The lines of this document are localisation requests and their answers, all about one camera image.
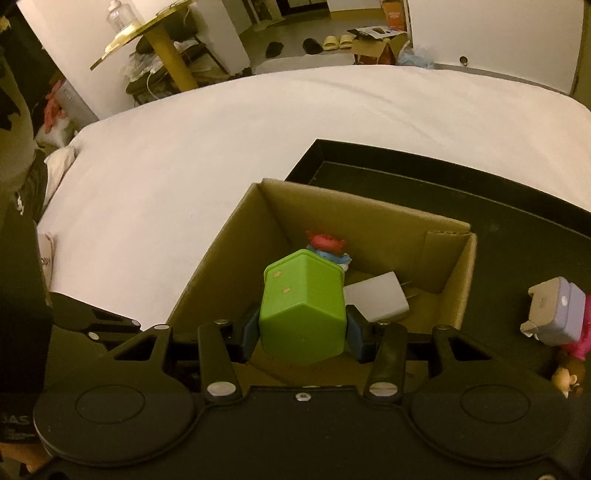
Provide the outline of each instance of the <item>pink stuffed toy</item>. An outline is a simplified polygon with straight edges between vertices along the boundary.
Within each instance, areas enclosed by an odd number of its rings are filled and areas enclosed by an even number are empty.
[[[591,295],[585,297],[583,329],[579,341],[562,345],[561,349],[570,352],[571,357],[581,361],[584,361],[587,352],[591,351]]]
[[[51,92],[45,96],[45,98],[48,100],[44,110],[45,121],[43,122],[45,125],[46,135],[51,132],[51,129],[56,124],[56,120],[58,118],[67,117],[66,111],[62,109],[60,102],[58,102],[56,99],[56,93],[61,88],[62,84],[63,82],[58,80],[58,82],[51,89]]]

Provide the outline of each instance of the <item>white bedsheet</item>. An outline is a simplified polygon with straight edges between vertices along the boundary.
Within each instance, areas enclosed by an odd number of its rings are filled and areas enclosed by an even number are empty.
[[[414,67],[260,75],[74,139],[80,154],[40,223],[56,236],[53,290],[165,322],[249,184],[284,179],[317,138],[478,168],[591,211],[591,113],[558,93]]]

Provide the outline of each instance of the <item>yellow slipper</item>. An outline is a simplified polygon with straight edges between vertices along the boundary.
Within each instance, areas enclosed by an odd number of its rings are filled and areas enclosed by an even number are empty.
[[[333,35],[329,35],[324,39],[324,43],[322,44],[322,49],[324,51],[330,50],[338,50],[339,49],[339,39]]]
[[[351,35],[350,33],[346,33],[345,35],[342,35],[339,41],[339,48],[345,49],[345,48],[351,48],[353,46],[353,40],[355,39],[354,35]]]

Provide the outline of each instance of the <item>green toy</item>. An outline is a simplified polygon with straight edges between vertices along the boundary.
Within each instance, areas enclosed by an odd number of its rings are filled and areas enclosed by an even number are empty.
[[[270,355],[300,365],[340,355],[347,318],[343,269],[309,250],[265,269],[259,331]]]

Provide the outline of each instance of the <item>white cabinet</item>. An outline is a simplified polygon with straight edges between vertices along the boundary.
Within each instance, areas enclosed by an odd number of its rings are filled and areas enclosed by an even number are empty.
[[[248,16],[242,0],[222,0],[222,3],[226,7],[238,35],[252,25],[251,18]]]
[[[436,63],[496,72],[570,93],[584,0],[407,0],[413,43]]]
[[[304,5],[309,5],[310,0],[288,0],[290,7],[303,7]]]
[[[331,12],[341,10],[363,10],[366,8],[382,8],[379,0],[327,0]]]

